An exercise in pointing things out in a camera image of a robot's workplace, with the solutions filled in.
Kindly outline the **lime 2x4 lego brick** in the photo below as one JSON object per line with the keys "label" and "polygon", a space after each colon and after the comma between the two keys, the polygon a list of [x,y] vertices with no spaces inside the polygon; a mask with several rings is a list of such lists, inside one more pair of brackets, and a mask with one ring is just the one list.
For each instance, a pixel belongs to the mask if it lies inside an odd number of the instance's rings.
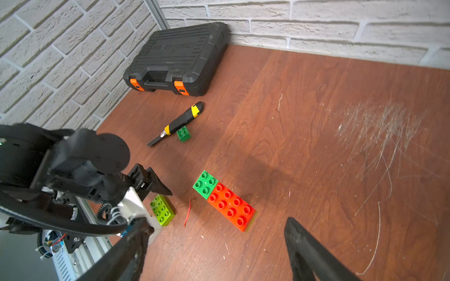
{"label": "lime 2x4 lego brick", "polygon": [[162,227],[167,226],[175,217],[175,213],[166,201],[165,197],[158,194],[150,203],[159,224]]}

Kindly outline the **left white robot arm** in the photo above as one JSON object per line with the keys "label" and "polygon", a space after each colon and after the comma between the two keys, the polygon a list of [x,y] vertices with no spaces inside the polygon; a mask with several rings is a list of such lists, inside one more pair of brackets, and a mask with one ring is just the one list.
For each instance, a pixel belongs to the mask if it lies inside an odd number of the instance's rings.
{"label": "left white robot arm", "polygon": [[47,130],[22,123],[1,126],[1,211],[34,228],[82,236],[106,236],[126,222],[86,224],[54,208],[44,187],[98,204],[117,205],[134,188],[139,198],[171,191],[151,168],[130,162],[126,142],[112,133],[82,129]]}

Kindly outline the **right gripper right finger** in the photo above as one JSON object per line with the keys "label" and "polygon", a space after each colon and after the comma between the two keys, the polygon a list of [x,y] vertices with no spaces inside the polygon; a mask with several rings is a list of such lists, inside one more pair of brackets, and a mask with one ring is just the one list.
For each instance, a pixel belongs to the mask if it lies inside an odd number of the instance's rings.
{"label": "right gripper right finger", "polygon": [[295,281],[359,281],[295,218],[287,218],[285,243]]}

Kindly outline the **small green lego brick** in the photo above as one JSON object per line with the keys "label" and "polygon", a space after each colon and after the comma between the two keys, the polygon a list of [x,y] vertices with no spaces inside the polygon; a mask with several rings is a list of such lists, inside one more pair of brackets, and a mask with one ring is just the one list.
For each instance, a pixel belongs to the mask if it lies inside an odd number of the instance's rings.
{"label": "small green lego brick", "polygon": [[203,171],[194,183],[193,188],[207,200],[218,185],[219,181],[207,171]]}
{"label": "small green lego brick", "polygon": [[187,140],[191,139],[191,134],[186,126],[183,126],[179,130],[177,130],[177,136],[181,142],[186,142]]}

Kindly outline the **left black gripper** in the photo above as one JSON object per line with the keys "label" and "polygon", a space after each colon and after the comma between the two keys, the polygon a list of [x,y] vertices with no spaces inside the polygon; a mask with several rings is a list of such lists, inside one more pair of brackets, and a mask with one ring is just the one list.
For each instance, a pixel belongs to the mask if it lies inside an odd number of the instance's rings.
{"label": "left black gripper", "polygon": [[132,187],[141,201],[144,201],[150,193],[172,196],[172,191],[159,179],[154,170],[149,167],[144,169],[143,165],[137,163],[128,174],[119,174],[119,195],[122,199],[129,187]]}

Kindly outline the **red 2x4 lego brick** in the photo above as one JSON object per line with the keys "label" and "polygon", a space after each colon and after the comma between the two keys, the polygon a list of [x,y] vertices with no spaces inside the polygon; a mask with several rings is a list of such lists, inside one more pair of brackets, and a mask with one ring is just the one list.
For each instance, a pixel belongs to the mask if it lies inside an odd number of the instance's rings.
{"label": "red 2x4 lego brick", "polygon": [[245,232],[256,212],[229,188],[218,183],[207,201],[240,231]]}

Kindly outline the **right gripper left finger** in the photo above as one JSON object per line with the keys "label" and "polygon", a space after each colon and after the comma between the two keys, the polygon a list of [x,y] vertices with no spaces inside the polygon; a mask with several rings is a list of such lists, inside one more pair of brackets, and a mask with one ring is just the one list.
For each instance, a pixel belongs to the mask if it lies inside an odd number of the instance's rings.
{"label": "right gripper left finger", "polygon": [[80,281],[137,281],[144,266],[148,241],[154,233],[146,218],[135,219],[131,229],[87,272]]}

